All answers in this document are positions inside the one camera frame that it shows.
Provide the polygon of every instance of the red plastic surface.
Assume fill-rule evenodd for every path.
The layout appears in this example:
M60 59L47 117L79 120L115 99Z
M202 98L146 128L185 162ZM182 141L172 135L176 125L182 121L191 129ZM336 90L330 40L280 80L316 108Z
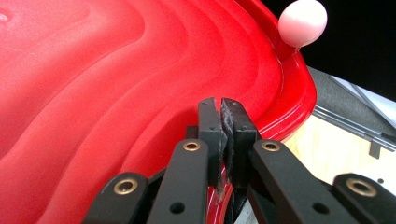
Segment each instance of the red plastic surface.
M79 223L112 176L164 168L207 97L293 132L312 79L276 18L240 4L2 1L0 223Z

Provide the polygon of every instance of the pink egg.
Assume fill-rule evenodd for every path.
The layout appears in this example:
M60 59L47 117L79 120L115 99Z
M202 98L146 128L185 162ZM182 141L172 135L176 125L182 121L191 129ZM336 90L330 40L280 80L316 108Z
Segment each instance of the pink egg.
M298 0L282 12L278 29L286 44L300 48L317 40L323 33L326 23L326 9L320 2Z

